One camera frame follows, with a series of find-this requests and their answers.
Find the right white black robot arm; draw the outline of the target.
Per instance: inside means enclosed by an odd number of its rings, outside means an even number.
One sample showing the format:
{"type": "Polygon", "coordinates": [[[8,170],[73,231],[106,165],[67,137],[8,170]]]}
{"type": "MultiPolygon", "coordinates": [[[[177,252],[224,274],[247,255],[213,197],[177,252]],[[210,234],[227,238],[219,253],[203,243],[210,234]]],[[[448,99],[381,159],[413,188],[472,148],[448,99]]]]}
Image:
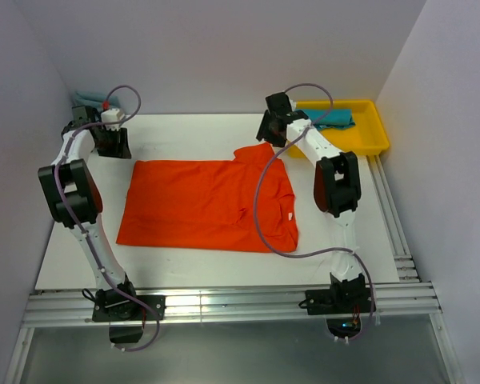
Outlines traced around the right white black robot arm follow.
{"type": "Polygon", "coordinates": [[[362,196],[356,154],[340,150],[328,141],[307,114],[294,108],[284,92],[266,97],[266,110],[256,138],[278,148],[263,174],[289,148],[300,149],[314,167],[314,203],[338,228],[340,239],[336,246],[307,253],[308,257],[331,256],[330,286],[306,296],[309,314],[374,311],[373,282],[356,252],[354,220],[362,196]]]}

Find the orange t shirt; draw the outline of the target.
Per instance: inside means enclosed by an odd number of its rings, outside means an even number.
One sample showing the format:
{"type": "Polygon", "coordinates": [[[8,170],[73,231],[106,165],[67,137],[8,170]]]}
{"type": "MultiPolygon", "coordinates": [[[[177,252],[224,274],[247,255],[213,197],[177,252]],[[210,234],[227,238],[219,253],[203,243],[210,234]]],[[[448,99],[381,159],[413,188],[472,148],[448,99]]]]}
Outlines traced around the orange t shirt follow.
{"type": "Polygon", "coordinates": [[[268,143],[231,160],[137,161],[117,244],[285,253],[298,248],[295,195],[268,143]]]}

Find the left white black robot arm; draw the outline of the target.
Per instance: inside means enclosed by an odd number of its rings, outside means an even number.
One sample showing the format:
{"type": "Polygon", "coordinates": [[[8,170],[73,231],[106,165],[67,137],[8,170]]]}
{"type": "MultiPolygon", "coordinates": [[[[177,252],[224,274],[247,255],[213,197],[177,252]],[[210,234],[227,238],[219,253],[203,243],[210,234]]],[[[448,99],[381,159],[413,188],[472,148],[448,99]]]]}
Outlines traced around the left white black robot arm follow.
{"type": "Polygon", "coordinates": [[[141,312],[140,300],[118,263],[102,224],[103,202],[87,161],[92,152],[130,159],[122,109],[104,104],[72,108],[73,120],[62,130],[62,147],[49,166],[38,170],[52,218],[77,239],[94,274],[96,292],[82,291],[94,304],[94,316],[109,321],[131,320],[141,312]]]}

